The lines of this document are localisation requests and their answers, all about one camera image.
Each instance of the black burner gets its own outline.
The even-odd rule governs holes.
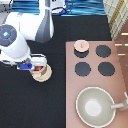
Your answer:
[[[85,52],[78,52],[76,49],[74,49],[74,54],[79,57],[79,58],[84,58],[88,55],[89,50],[85,51]]]
[[[75,66],[75,72],[79,76],[87,76],[89,75],[90,71],[91,68],[86,62],[79,62]]]
[[[100,63],[98,70],[103,76],[112,76],[115,72],[114,66],[109,62]]]
[[[106,45],[99,45],[96,48],[96,54],[100,57],[108,57],[111,54],[111,49]]]

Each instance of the bowl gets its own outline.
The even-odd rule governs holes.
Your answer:
[[[115,117],[116,109],[111,109],[113,104],[114,100],[107,91],[99,87],[88,87],[79,93],[76,110],[84,123],[94,128],[103,128]]]

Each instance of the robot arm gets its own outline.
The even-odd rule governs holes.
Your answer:
[[[39,0],[39,9],[39,15],[11,12],[3,24],[15,27],[25,40],[47,42],[54,33],[51,0]]]
[[[39,0],[40,14],[11,12],[0,26],[0,61],[20,70],[46,66],[42,54],[31,54],[26,40],[47,42],[54,33],[50,0]]]
[[[0,61],[11,66],[17,65],[17,69],[34,70],[35,66],[47,64],[44,55],[31,54],[22,34],[11,25],[0,26],[0,49]]]

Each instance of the stove burner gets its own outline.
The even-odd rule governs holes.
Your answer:
[[[90,71],[91,68],[86,62],[79,62],[75,66],[75,72],[79,76],[87,76],[89,75]]]
[[[110,62],[100,63],[98,70],[103,76],[112,76],[115,72],[115,68]]]
[[[96,48],[96,54],[100,57],[106,58],[111,54],[111,49],[106,45],[99,45]]]

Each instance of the cooking surface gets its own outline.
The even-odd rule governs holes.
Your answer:
[[[88,41],[89,54],[84,58],[79,58],[74,54],[74,43],[66,42],[66,128],[90,128],[78,117],[75,104],[80,91],[89,86],[100,87],[106,90],[113,97],[115,103],[125,99],[124,84],[119,58],[112,41]],[[111,49],[111,54],[102,58],[96,54],[99,45],[106,45]],[[75,72],[75,65],[79,62],[89,64],[91,71],[87,76],[79,76]],[[115,72],[112,76],[103,76],[98,71],[98,66],[102,62],[110,62]],[[117,110],[114,121],[106,128],[127,128],[128,110],[119,112]]]

